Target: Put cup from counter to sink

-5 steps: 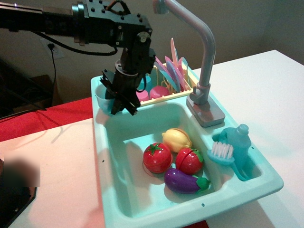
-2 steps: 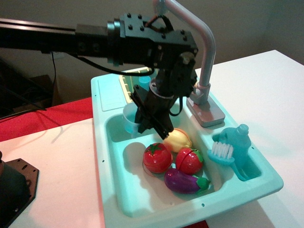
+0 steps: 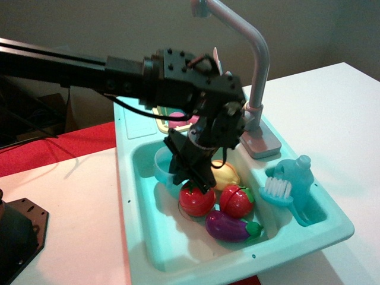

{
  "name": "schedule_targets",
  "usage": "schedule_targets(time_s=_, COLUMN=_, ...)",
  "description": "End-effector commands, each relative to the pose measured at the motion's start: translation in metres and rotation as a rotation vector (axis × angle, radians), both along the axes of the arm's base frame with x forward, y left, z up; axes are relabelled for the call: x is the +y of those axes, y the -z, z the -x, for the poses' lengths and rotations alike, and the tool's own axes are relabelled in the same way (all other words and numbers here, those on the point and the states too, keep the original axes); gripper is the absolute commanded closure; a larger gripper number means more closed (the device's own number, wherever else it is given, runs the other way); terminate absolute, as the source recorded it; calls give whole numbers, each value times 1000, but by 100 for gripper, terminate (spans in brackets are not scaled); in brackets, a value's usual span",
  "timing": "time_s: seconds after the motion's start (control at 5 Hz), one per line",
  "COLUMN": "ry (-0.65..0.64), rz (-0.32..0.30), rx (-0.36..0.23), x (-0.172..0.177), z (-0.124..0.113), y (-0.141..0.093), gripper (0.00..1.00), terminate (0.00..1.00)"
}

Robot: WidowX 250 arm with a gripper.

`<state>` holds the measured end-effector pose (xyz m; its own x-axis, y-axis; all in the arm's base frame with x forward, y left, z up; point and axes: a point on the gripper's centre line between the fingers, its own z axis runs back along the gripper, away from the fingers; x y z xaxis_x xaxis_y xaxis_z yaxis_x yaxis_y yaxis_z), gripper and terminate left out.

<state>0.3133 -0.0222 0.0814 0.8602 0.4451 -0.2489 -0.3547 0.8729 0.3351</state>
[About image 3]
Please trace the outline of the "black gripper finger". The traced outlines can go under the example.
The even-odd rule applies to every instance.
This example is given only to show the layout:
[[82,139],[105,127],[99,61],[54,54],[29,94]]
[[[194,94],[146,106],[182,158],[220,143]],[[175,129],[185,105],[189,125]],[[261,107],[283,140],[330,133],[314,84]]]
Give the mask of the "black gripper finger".
[[173,177],[173,184],[174,185],[179,185],[184,181],[187,181],[190,179],[189,173],[188,172],[178,172],[174,174]]
[[177,175],[181,170],[181,163],[177,157],[172,157],[169,163],[169,173],[172,175]]

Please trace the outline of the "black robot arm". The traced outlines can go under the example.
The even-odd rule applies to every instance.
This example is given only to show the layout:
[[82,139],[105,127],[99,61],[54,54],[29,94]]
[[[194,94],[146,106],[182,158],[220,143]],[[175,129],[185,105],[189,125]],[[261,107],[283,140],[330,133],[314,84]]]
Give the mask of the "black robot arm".
[[196,57],[168,48],[141,62],[104,60],[2,39],[1,74],[89,88],[117,104],[129,97],[148,110],[180,109],[184,121],[197,116],[186,135],[169,129],[164,143],[172,152],[173,183],[190,180],[203,193],[216,185],[213,155],[235,148],[243,134],[246,100],[240,78],[220,74],[210,55]]

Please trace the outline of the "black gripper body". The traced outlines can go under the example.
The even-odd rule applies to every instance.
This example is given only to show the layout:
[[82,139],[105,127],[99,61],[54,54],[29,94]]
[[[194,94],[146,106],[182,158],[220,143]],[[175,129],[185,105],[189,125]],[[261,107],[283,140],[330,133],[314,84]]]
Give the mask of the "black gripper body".
[[206,194],[216,185],[211,171],[211,158],[216,149],[202,146],[198,142],[199,137],[200,132],[195,126],[191,126],[186,135],[170,128],[164,143],[172,152],[172,157],[180,161],[180,172],[188,172],[188,181],[193,181]]

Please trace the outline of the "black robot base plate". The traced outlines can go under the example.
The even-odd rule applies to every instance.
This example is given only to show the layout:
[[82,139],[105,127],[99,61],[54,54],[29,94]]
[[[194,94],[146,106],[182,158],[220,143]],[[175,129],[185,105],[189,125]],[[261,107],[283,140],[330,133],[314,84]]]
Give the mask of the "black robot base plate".
[[11,284],[44,248],[48,220],[27,198],[1,201],[1,284]]

